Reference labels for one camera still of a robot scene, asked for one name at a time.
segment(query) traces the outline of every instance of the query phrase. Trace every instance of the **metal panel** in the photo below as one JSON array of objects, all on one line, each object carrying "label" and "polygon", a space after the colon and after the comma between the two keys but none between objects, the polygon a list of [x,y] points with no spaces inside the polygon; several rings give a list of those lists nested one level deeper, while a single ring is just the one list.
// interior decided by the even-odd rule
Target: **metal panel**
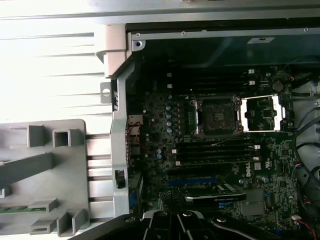
[{"label": "metal panel", "polygon": [[88,139],[87,144],[87,155],[98,156],[98,155],[110,155],[110,138],[96,138]]},{"label": "metal panel", "polygon": [[113,218],[114,215],[114,202],[110,201],[94,201],[90,203],[91,218],[104,219]]},{"label": "metal panel", "polygon": [[88,177],[108,177],[112,176],[111,167],[93,168],[88,170]]},{"label": "metal panel", "polygon": [[[0,100],[7,103],[0,107],[0,123],[82,119],[89,135],[90,176],[110,178],[111,147],[105,137],[111,130],[112,107],[101,103],[100,93],[101,83],[110,80],[104,78],[104,66],[95,57],[93,23],[77,18],[13,20],[10,29],[8,23],[0,21],[0,78],[6,82]],[[111,180],[98,184],[91,180],[92,196],[113,197]],[[111,202],[106,205],[111,209],[101,211],[99,218],[110,217]]]},{"label": "metal panel", "polygon": [[140,0],[138,4],[129,0],[58,0],[50,5],[35,0],[0,1],[2,19],[75,17],[105,24],[314,17],[320,15],[319,6],[318,0]]},{"label": "metal panel", "polygon": [[114,191],[113,191],[112,179],[89,181],[89,197],[90,198],[105,198],[105,197],[112,197],[113,195],[114,195]]}]

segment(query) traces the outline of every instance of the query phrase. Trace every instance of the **pcie slot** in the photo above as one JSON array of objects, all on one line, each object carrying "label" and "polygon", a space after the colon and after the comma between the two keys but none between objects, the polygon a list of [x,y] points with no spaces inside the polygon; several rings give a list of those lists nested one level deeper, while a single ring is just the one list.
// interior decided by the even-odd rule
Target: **pcie slot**
[{"label": "pcie slot", "polygon": [[170,186],[180,186],[187,184],[209,184],[217,183],[219,181],[216,177],[209,178],[194,178],[194,179],[170,179],[167,181],[167,184]]}]

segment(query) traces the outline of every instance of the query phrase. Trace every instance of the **metal bracket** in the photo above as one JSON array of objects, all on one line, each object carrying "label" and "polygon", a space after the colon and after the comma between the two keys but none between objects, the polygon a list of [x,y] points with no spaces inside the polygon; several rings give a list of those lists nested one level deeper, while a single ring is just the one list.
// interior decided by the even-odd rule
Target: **metal bracket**
[{"label": "metal bracket", "polygon": [[94,31],[95,55],[104,65],[104,76],[115,78],[132,55],[131,33],[125,24],[97,24]]},{"label": "metal bracket", "polygon": [[[276,115],[274,116],[274,128],[273,130],[250,130],[248,125],[248,119],[245,114],[248,111],[247,102],[250,99],[263,99],[263,98],[271,98],[273,102],[273,110],[276,111]],[[244,133],[269,133],[269,132],[279,132],[281,131],[281,121],[286,117],[286,110],[283,106],[280,105],[279,96],[278,95],[264,95],[264,96],[253,96],[246,97],[241,99],[240,113],[238,115],[238,119],[240,119],[241,124],[243,126]]]}]

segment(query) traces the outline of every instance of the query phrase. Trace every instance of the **white connector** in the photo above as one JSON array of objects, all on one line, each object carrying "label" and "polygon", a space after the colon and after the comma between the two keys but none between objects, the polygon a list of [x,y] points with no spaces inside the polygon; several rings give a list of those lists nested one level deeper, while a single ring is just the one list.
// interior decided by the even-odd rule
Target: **white connector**
[{"label": "white connector", "polygon": [[292,219],[293,221],[298,221],[298,220],[301,220],[301,217],[300,217],[299,215],[292,215],[292,216],[291,216],[291,219]]}]

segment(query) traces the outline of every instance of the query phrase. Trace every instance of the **sticker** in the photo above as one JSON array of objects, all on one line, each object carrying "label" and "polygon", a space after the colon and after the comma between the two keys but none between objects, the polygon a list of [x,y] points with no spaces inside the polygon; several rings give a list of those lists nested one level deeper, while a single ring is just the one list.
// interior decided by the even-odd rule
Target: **sticker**
[{"label": "sticker", "polygon": [[254,37],[254,38],[251,38],[247,44],[268,44],[273,39],[275,38],[274,37]]},{"label": "sticker", "polygon": [[254,163],[254,170],[261,170],[261,163],[260,162]]}]

